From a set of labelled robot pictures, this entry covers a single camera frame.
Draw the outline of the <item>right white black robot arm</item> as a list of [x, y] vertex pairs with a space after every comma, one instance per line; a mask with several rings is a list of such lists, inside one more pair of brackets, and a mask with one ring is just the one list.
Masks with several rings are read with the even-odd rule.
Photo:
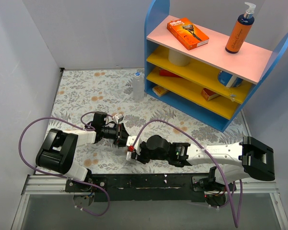
[[153, 135], [147, 141], [137, 142], [135, 147], [130, 146], [127, 159], [143, 164], [151, 160], [167, 161], [175, 167], [219, 165], [220, 169], [207, 179], [212, 190], [225, 185], [224, 177], [228, 182], [249, 177], [259, 181], [275, 179], [273, 149], [253, 137], [243, 137], [242, 142], [234, 144], [200, 148], [190, 143], [170, 143]]

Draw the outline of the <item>white remote control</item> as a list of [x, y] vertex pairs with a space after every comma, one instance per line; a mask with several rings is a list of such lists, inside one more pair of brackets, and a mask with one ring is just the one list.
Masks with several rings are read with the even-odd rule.
[[136, 161], [136, 150], [133, 145], [130, 145], [127, 147], [127, 155], [126, 160], [129, 162], [135, 162]]

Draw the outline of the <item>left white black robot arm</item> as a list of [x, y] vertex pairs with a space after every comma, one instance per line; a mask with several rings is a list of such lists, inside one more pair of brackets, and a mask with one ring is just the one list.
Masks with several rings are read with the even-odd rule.
[[122, 114], [108, 115], [94, 112], [93, 120], [84, 124], [84, 128], [73, 131], [51, 129], [37, 156], [39, 167], [55, 171], [76, 180], [76, 186], [83, 192], [92, 188], [91, 171], [74, 160], [76, 148], [96, 144], [102, 139], [113, 140], [113, 145], [125, 147], [129, 137], [122, 123]]

